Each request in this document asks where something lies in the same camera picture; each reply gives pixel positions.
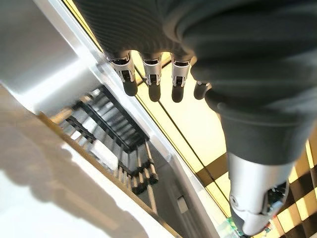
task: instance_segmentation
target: robotic arm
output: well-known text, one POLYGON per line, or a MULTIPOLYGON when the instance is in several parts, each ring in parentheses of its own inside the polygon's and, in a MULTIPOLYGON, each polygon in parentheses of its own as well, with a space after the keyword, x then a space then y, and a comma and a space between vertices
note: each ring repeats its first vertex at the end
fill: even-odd
POLYGON ((126 93, 137 93, 130 50, 160 96, 160 55, 172 53, 172 98, 191 73, 225 135, 230 208, 247 236, 284 204, 288 176, 317 117, 316 0, 76 0, 126 93))

